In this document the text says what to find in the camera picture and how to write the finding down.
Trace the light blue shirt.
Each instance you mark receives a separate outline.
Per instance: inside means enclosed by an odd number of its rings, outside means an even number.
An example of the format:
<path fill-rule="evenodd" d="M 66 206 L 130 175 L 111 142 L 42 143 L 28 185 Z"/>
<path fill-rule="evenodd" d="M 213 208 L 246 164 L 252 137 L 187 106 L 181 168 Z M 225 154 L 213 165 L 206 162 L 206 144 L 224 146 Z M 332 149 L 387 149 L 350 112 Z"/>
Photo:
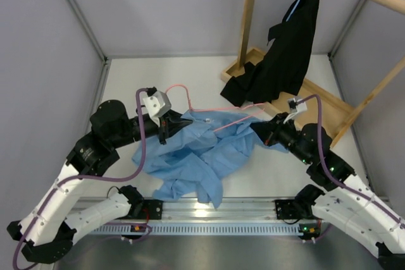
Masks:
<path fill-rule="evenodd" d="M 219 207 L 222 180 L 247 164 L 255 147 L 265 148 L 251 124 L 257 117 L 245 113 L 187 111 L 191 124 L 170 137 L 165 145 L 156 137 L 146 140 L 143 172 L 162 180 L 153 197 L 178 200 L 194 192 L 200 203 Z"/>

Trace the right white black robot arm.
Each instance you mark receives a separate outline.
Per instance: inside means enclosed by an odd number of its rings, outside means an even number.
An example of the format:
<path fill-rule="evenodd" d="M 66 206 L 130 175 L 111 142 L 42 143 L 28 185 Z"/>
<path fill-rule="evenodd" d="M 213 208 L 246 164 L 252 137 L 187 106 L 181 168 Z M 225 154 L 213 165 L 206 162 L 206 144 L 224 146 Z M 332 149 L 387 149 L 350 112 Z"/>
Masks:
<path fill-rule="evenodd" d="M 268 147 L 280 144 L 304 164 L 312 183 L 294 198 L 302 218 L 322 219 L 366 248 L 383 269 L 404 269 L 404 218 L 388 206 L 330 149 L 319 123 L 297 129 L 287 113 L 251 124 Z"/>

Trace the pink wire hanger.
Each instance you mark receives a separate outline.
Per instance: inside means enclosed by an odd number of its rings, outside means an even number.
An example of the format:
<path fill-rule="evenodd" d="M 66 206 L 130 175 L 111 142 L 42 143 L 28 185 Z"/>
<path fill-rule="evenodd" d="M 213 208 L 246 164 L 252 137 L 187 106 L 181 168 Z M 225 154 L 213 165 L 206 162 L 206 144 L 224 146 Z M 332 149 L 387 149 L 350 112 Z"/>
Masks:
<path fill-rule="evenodd" d="M 257 115 L 259 115 L 259 114 L 261 114 L 261 113 L 263 113 L 265 111 L 265 108 L 264 108 L 265 104 L 264 103 L 248 104 L 247 106 L 244 106 L 244 107 L 232 106 L 232 107 L 217 107 L 217 108 L 208 108 L 208 109 L 196 109 L 196 108 L 194 108 L 192 106 L 192 100 L 190 98 L 189 90 L 188 90 L 187 86 L 185 86 L 184 84 L 181 84 L 181 83 L 173 84 L 173 85 L 169 86 L 165 90 L 165 93 L 166 94 L 169 93 L 169 91 L 171 89 L 176 88 L 176 87 L 181 87 L 181 88 L 183 88 L 185 90 L 185 94 L 186 94 L 186 98 L 187 98 L 187 105 L 188 105 L 189 111 L 193 111 L 193 112 L 196 112 L 196 113 L 205 113 L 205 112 L 212 112 L 212 111 L 215 111 L 215 112 L 229 112 L 229 111 L 233 111 L 233 110 L 242 111 L 242 110 L 250 109 L 252 107 L 259 108 L 259 110 L 256 111 L 253 114 L 248 114 L 246 117 L 243 117 L 243 118 L 241 118 L 239 120 L 233 121 L 233 122 L 231 122 L 229 124 L 226 124 L 226 125 L 223 125 L 223 126 L 217 128 L 217 129 L 214 129 L 213 130 L 214 132 L 218 132 L 218 131 L 226 129 L 226 128 L 230 127 L 230 126 L 236 125 L 237 123 L 245 121 L 248 118 L 252 118 L 254 116 L 257 116 Z"/>

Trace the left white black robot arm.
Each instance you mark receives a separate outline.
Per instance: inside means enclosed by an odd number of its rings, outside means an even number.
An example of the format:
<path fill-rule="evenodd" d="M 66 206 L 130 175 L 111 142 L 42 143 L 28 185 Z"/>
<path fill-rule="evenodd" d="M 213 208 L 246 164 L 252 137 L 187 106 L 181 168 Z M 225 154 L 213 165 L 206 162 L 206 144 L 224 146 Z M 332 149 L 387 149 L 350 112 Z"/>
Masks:
<path fill-rule="evenodd" d="M 136 187 L 120 187 L 117 193 L 78 213 L 70 211 L 95 181 L 106 181 L 105 172 L 119 160 L 118 148 L 134 142 L 146 147 L 146 138 L 156 137 L 160 144 L 192 120 L 153 97 L 153 114 L 129 118 L 124 104 L 108 100 L 90 117 L 91 131 L 77 141 L 68 154 L 54 185 L 25 218 L 7 227 L 10 237 L 18 242 L 13 256 L 18 255 L 33 266 L 52 264 L 62 259 L 85 235 L 115 219 L 135 219 L 142 214 L 144 198 Z"/>

